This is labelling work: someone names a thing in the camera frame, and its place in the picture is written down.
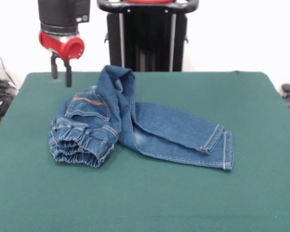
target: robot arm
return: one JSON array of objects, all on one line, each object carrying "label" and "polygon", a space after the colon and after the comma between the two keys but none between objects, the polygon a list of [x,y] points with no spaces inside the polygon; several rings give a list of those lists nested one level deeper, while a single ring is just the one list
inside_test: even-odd
[{"label": "robot arm", "polygon": [[84,52],[78,24],[89,22],[90,0],[38,0],[41,31],[39,40],[52,52],[52,76],[57,78],[56,58],[66,67],[66,86],[72,85],[70,59],[78,59]]},{"label": "robot arm", "polygon": [[[38,3],[39,39],[41,45],[52,52],[52,77],[58,76],[56,59],[60,58],[66,67],[66,86],[70,87],[69,61],[80,58],[84,52],[78,24],[89,22],[90,0],[38,0]],[[174,54],[176,41],[177,55],[182,56],[187,26],[184,14],[196,10],[198,4],[199,0],[97,0],[97,6],[111,14],[108,19],[109,33],[113,35],[112,43],[109,39],[110,56],[115,54],[111,64],[120,65],[120,60],[121,66],[133,69],[134,61],[142,60],[138,64],[142,66],[141,71],[173,71],[174,63],[181,64],[174,61]]]}]

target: red object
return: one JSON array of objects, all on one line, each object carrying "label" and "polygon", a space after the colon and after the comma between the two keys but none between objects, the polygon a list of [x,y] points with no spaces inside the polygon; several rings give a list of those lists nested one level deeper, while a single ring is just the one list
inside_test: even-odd
[{"label": "red object", "polygon": [[70,59],[79,59],[85,49],[83,40],[78,36],[71,37],[66,43],[63,43],[40,31],[39,40],[43,47],[56,52],[58,57],[66,61]]},{"label": "red object", "polygon": [[164,4],[173,2],[173,0],[125,0],[131,3],[141,3],[141,4]]}]

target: elastic cuff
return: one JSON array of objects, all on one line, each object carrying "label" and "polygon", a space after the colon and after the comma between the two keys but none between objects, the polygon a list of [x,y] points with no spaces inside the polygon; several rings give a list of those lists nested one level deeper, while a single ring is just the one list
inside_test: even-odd
[{"label": "elastic cuff", "polygon": [[117,139],[117,134],[105,127],[80,131],[59,126],[50,131],[49,145],[55,161],[83,163],[96,168],[104,163]]}]

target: black cable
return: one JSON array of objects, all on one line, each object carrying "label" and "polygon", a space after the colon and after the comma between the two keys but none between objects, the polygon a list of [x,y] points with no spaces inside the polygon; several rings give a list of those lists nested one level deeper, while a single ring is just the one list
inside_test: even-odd
[{"label": "black cable", "polygon": [[10,81],[11,81],[11,82],[14,84],[14,86],[16,86],[15,82],[13,81],[13,79],[11,78],[11,76],[8,74],[8,72],[6,71],[6,69],[5,69],[5,66],[4,66],[4,63],[3,63],[3,60],[2,60],[2,58],[1,58],[1,56],[0,56],[0,61],[1,61],[1,65],[2,65],[2,68],[3,68],[4,72],[5,72],[5,74],[8,76],[8,78],[10,79]]}]

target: black metal stand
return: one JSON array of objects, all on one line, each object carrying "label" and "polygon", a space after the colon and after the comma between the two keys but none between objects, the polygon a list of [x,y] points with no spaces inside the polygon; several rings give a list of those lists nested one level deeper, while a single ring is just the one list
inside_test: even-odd
[{"label": "black metal stand", "polygon": [[187,4],[130,4],[98,0],[107,16],[112,65],[141,72],[182,71],[187,18],[198,0]]}]

